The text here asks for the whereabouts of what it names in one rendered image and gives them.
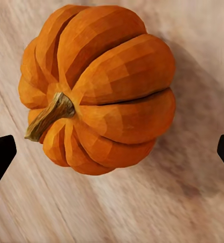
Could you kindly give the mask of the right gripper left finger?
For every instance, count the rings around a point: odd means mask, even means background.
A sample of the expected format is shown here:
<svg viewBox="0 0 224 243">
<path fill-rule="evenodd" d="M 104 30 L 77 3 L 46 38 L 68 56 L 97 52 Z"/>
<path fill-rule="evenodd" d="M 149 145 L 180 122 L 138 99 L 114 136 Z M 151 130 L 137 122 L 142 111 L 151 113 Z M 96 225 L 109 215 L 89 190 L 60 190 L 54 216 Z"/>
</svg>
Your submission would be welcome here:
<svg viewBox="0 0 224 243">
<path fill-rule="evenodd" d="M 0 180 L 17 154 L 16 143 L 12 135 L 0 137 Z"/>
</svg>

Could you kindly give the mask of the pumpkin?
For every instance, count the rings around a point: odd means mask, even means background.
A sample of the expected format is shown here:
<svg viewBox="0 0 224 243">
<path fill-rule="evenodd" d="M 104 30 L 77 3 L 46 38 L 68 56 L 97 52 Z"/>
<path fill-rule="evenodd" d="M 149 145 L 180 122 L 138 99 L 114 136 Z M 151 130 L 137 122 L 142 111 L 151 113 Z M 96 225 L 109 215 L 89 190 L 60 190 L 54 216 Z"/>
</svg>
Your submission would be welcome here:
<svg viewBox="0 0 224 243">
<path fill-rule="evenodd" d="M 61 167 L 102 175 L 135 166 L 171 127 L 175 59 L 139 15 L 68 4 L 26 47 L 19 94 L 24 139 Z"/>
</svg>

